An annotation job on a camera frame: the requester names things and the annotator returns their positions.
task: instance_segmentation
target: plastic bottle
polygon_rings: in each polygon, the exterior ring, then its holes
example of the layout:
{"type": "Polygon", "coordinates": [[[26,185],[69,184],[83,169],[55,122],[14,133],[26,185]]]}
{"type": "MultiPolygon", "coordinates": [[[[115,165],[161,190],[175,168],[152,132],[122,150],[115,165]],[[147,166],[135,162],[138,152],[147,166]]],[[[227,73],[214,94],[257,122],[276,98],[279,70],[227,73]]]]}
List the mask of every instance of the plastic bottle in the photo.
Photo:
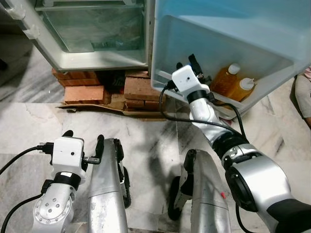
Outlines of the plastic bottle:
{"type": "Polygon", "coordinates": [[[210,85],[210,90],[228,97],[237,82],[237,73],[240,71],[239,64],[233,63],[229,67],[222,68],[210,85]]]}
{"type": "Polygon", "coordinates": [[[235,83],[231,93],[227,97],[241,102],[253,92],[254,88],[254,79],[244,78],[235,83]]]}

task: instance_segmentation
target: refrigerator door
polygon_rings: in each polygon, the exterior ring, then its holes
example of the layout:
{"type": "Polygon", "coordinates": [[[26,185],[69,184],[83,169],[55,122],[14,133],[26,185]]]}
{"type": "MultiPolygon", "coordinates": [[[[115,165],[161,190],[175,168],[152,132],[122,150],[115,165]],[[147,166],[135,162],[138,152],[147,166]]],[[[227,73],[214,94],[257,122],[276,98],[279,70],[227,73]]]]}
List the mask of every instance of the refrigerator door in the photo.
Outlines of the refrigerator door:
{"type": "MultiPolygon", "coordinates": [[[[245,112],[311,62],[311,1],[157,0],[152,86],[162,90],[176,64],[194,54],[205,77],[238,63],[240,78],[255,79],[249,97],[237,102],[215,94],[245,112]]],[[[168,95],[182,100],[176,92],[168,95]]],[[[231,119],[234,112],[218,107],[231,119]]]]}
{"type": "Polygon", "coordinates": [[[55,69],[148,65],[149,0],[51,2],[0,0],[55,69]]]}

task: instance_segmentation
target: brick stack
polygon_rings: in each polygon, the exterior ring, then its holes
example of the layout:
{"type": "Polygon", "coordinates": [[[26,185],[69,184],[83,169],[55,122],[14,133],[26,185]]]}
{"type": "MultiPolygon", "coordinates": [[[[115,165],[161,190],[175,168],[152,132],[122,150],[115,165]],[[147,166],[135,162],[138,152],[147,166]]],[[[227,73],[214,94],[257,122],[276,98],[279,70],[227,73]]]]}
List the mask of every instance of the brick stack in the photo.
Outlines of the brick stack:
{"type": "Polygon", "coordinates": [[[52,74],[65,88],[66,104],[110,104],[111,95],[99,82],[93,71],[61,73],[52,69],[52,74]]]}
{"type": "Polygon", "coordinates": [[[160,93],[151,88],[147,71],[125,73],[124,97],[128,109],[159,111],[160,93]]]}

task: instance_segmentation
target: white bottle cap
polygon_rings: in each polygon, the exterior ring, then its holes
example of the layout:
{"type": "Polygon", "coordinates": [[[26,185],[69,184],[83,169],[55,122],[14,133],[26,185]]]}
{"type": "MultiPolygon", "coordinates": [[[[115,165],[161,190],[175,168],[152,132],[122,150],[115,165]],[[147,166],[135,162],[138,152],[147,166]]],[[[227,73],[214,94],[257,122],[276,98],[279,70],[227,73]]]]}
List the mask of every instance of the white bottle cap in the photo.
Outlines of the white bottle cap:
{"type": "Polygon", "coordinates": [[[229,68],[228,71],[230,74],[237,74],[240,71],[240,66],[237,63],[232,63],[229,68]]]}
{"type": "Polygon", "coordinates": [[[254,79],[245,78],[240,81],[240,87],[245,91],[251,90],[254,85],[254,79]]]}

